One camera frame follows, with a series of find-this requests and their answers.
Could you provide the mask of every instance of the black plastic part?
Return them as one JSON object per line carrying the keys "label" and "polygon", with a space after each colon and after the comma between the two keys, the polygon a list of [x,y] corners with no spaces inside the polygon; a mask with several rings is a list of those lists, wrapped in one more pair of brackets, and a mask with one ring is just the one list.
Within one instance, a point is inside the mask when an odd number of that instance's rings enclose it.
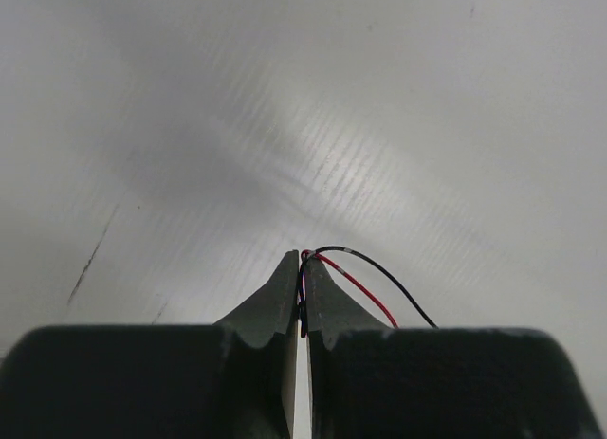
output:
{"label": "black plastic part", "polygon": [[0,437],[290,437],[298,264],[217,325],[28,334],[0,368]]}
{"label": "black plastic part", "polygon": [[393,330],[305,268],[313,438],[602,437],[548,335]]}

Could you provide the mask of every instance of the scratch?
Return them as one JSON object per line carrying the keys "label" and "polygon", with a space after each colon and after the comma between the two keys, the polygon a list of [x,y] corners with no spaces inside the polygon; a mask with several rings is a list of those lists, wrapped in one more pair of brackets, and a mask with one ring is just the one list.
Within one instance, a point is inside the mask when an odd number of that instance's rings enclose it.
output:
{"label": "scratch", "polygon": [[112,224],[112,219],[114,219],[114,216],[116,215],[117,210],[118,210],[118,205],[116,205],[116,207],[114,208],[114,211],[112,211],[112,214],[110,215],[110,219],[107,220],[107,224],[105,225],[105,228],[103,228],[103,233],[101,234],[101,238],[97,242],[95,249],[93,249],[93,253],[91,254],[91,257],[89,257],[88,262],[84,266],[83,271],[80,274],[80,277],[78,278],[78,281],[76,281],[76,285],[74,285],[72,292],[69,294],[69,298],[67,299],[68,305],[70,305],[72,303],[72,301],[74,300],[74,297],[76,297],[76,294],[78,293],[78,289],[80,289],[80,286],[83,283],[84,278],[86,277],[86,272],[91,267],[91,264],[93,263],[93,260],[95,259],[95,256],[97,256],[97,251],[99,250],[99,247],[101,246],[101,242],[105,238],[105,234],[107,233],[107,230],[110,229],[110,224]]}
{"label": "scratch", "polygon": [[167,307],[167,304],[169,304],[168,300],[162,306],[160,306],[158,314],[156,314],[156,317],[154,318],[154,320],[152,320],[152,325],[158,322],[158,319],[160,319],[160,316],[162,316],[162,313],[164,313],[164,309]]}

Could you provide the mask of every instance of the black wire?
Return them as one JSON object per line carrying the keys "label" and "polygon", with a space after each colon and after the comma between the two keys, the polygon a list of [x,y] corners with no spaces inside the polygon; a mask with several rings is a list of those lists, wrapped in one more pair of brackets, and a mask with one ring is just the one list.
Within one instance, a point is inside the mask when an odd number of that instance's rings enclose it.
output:
{"label": "black wire", "polygon": [[313,258],[315,254],[320,254],[322,252],[327,252],[327,251],[340,251],[340,252],[346,252],[348,254],[352,254],[354,256],[359,257],[363,261],[368,262],[369,264],[371,264],[375,268],[377,268],[381,273],[383,273],[386,277],[388,277],[388,279],[390,281],[392,281],[396,285],[396,287],[398,287],[398,289],[403,294],[405,294],[405,296],[407,297],[407,299],[409,300],[409,302],[411,302],[411,304],[417,310],[417,312],[419,313],[419,315],[422,318],[424,318],[424,320],[430,325],[430,327],[432,327],[432,328],[438,328],[438,326],[434,323],[434,321],[432,319],[430,319],[430,316],[428,316],[426,314],[426,312],[421,308],[421,306],[415,301],[415,299],[409,293],[409,291],[405,288],[405,286],[402,285],[392,275],[392,273],[390,273],[388,270],[386,270],[379,263],[377,263],[376,261],[374,261],[373,259],[371,259],[369,256],[365,256],[364,254],[362,254],[362,253],[360,253],[358,251],[354,251],[353,249],[350,249],[349,247],[328,246],[328,247],[319,247],[318,249],[315,249],[314,251],[306,253],[305,255],[302,254],[302,264],[300,265],[300,271],[299,271],[299,274],[298,274],[298,277],[297,277],[297,290],[298,290],[299,295],[300,295],[299,306],[300,306],[300,319],[302,321],[302,338],[305,338],[305,335],[307,335],[307,309],[305,307],[305,297],[304,297],[304,269],[305,269],[305,264],[307,264],[307,261],[309,261],[311,258]]}

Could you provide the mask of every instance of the cable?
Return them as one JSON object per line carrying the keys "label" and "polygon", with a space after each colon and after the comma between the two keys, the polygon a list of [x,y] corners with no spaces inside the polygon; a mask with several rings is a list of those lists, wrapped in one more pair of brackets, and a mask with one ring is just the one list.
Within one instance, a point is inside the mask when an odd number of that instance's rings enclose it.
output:
{"label": "cable", "polygon": [[[307,258],[307,254],[310,253],[310,250],[304,250],[302,251],[302,257],[306,257]],[[367,290],[367,288],[362,285],[354,276],[352,276],[350,273],[348,273],[347,271],[345,271],[343,268],[341,268],[339,265],[337,265],[335,262],[333,262],[331,259],[324,257],[322,254],[317,254],[315,256],[317,259],[325,262],[328,265],[331,265],[333,268],[335,268],[339,273],[341,273],[341,275],[343,275],[343,277],[348,280],[350,283],[352,283],[353,285],[355,285],[360,291],[362,291],[362,293],[364,295],[366,295],[371,302],[375,303],[377,305],[377,307],[383,311],[383,314],[386,315],[386,318],[388,318],[388,320],[390,321],[390,323],[392,324],[392,326],[394,328],[398,328],[398,324],[396,323],[396,320],[394,318],[394,316],[392,316],[392,314],[390,314],[390,311],[388,311],[388,308],[386,308],[382,302],[380,302],[377,297],[375,295],[373,295],[371,292],[369,292],[369,290]]]}
{"label": "cable", "polygon": [[302,321],[302,333],[301,333],[302,338],[305,338],[305,336],[307,335],[307,308],[305,306],[305,296],[304,296],[305,264],[307,264],[307,261],[309,261],[312,257],[315,257],[316,255],[318,255],[322,252],[326,252],[326,251],[346,252],[348,254],[352,254],[354,256],[359,257],[363,261],[365,261],[365,262],[371,264],[372,266],[374,266],[375,268],[377,268],[381,273],[383,273],[386,277],[388,277],[388,279],[390,281],[392,281],[396,285],[396,287],[398,287],[398,289],[405,295],[405,297],[407,297],[409,302],[414,306],[414,308],[417,310],[419,315],[422,318],[424,318],[424,320],[430,325],[430,327],[438,328],[438,326],[434,323],[434,321],[432,319],[430,319],[430,316],[428,316],[426,314],[426,312],[421,308],[421,306],[415,301],[415,299],[409,293],[409,291],[405,288],[405,286],[402,285],[392,275],[392,273],[390,273],[388,270],[386,270],[383,266],[378,264],[376,261],[374,261],[370,257],[365,256],[364,254],[362,254],[358,251],[354,251],[353,249],[350,249],[349,247],[328,246],[328,247],[319,247],[318,249],[316,249],[314,251],[304,251],[302,253],[302,264],[300,265],[300,271],[299,271],[298,278],[297,278],[297,290],[298,290],[299,296],[300,296],[299,306],[300,306],[300,319]]}

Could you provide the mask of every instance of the red wire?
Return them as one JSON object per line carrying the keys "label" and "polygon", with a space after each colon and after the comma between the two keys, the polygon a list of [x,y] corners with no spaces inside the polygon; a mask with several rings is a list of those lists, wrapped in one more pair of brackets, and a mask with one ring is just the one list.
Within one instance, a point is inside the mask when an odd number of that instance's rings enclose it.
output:
{"label": "red wire", "polygon": [[[310,252],[312,252],[312,251],[310,251],[309,249],[305,249],[304,251],[302,251],[302,255],[305,256],[305,255],[309,254]],[[390,323],[393,325],[394,328],[398,328],[398,324],[396,323],[396,320],[392,316],[392,314],[390,314],[390,311],[388,311],[388,308],[386,308],[383,305],[383,303],[377,299],[377,297],[375,295],[373,295],[371,292],[369,292],[364,285],[359,283],[359,281],[354,276],[352,276],[350,273],[345,271],[343,268],[341,268],[339,265],[337,265],[331,259],[324,257],[322,254],[315,254],[314,257],[316,257],[320,261],[325,262],[328,265],[331,265],[339,273],[341,273],[350,283],[355,285],[364,295],[366,295],[371,300],[371,302],[375,303],[377,305],[377,307],[381,311],[383,311],[383,314],[386,315],[386,318],[388,318],[388,320],[390,321]]]}

